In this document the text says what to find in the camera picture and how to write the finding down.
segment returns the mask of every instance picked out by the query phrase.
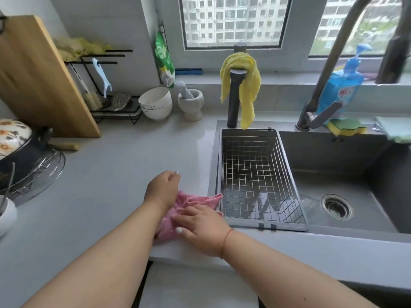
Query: black pot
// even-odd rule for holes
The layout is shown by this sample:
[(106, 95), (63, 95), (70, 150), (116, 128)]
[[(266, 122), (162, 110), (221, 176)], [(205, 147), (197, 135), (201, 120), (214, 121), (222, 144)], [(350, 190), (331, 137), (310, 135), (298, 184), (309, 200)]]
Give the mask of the black pot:
[(47, 154), (47, 143), (53, 134), (53, 129), (44, 127), (33, 130), (31, 137), (16, 151), (0, 160), (0, 191), (7, 188), (12, 163), (16, 164), (13, 184), (29, 175)]

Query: hand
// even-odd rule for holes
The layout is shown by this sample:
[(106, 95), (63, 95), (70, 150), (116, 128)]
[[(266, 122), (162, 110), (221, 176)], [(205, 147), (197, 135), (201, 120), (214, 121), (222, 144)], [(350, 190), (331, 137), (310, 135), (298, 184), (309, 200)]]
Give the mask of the hand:
[(208, 256), (220, 256), (224, 239), (231, 228), (215, 210), (198, 204), (186, 207), (172, 220), (183, 227), (176, 228), (176, 232), (196, 249)]
[(162, 172), (148, 183), (144, 203), (159, 205), (166, 213), (176, 201), (179, 182), (178, 172)]

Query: faucet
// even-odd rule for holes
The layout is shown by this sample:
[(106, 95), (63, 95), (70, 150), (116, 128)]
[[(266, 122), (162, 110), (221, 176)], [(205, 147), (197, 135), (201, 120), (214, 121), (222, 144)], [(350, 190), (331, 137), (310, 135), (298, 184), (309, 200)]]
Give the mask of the faucet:
[[(331, 116), (342, 108), (343, 103), (340, 101), (333, 102), (322, 113), (316, 114), (320, 96), (330, 78), (334, 67), (344, 49), (348, 37), (361, 15), (362, 11), (372, 0), (357, 0), (347, 17), (342, 24), (342, 27), (337, 35), (334, 46), (331, 49), (330, 55), (324, 65), (320, 78), (317, 82), (312, 97), (304, 106), (300, 118), (295, 125), (298, 130), (308, 131), (316, 129), (323, 125)], [(397, 29), (393, 38), (389, 41), (387, 50), (384, 54), (378, 76), (377, 84), (393, 84), (398, 83), (407, 61), (408, 51), (410, 47), (411, 35), (411, 0), (402, 0), (401, 16), (399, 18)]]
[[(234, 53), (247, 53), (247, 45), (245, 43), (237, 43), (234, 45)], [(240, 84), (245, 79), (247, 70), (245, 69), (230, 69), (230, 95), (229, 95), (229, 114), (227, 117), (227, 127), (236, 128), (238, 122), (238, 112), (240, 110)]]

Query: green plastic bag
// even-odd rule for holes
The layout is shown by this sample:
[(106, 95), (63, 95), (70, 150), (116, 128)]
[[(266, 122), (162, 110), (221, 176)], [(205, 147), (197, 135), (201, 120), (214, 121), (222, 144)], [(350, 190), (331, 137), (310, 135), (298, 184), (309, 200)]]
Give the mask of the green plastic bag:
[(163, 85), (166, 87), (173, 87), (174, 81), (176, 80), (176, 70), (174, 69), (170, 53), (167, 50), (167, 46), (164, 43), (160, 31), (157, 32), (154, 52)]

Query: blue dish soap bottle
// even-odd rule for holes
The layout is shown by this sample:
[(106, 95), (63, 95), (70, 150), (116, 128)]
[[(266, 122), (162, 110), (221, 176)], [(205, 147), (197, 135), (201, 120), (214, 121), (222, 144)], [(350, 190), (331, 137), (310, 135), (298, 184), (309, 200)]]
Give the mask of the blue dish soap bottle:
[(343, 107), (332, 118), (339, 118), (341, 116), (345, 110), (344, 107), (351, 101), (364, 81), (364, 75), (359, 73), (357, 68), (361, 62), (361, 52), (369, 50), (372, 50), (372, 48), (368, 44), (358, 44), (356, 55), (347, 61), (344, 69), (337, 70), (331, 74), (321, 94), (317, 114), (323, 112), (333, 102), (342, 101)]

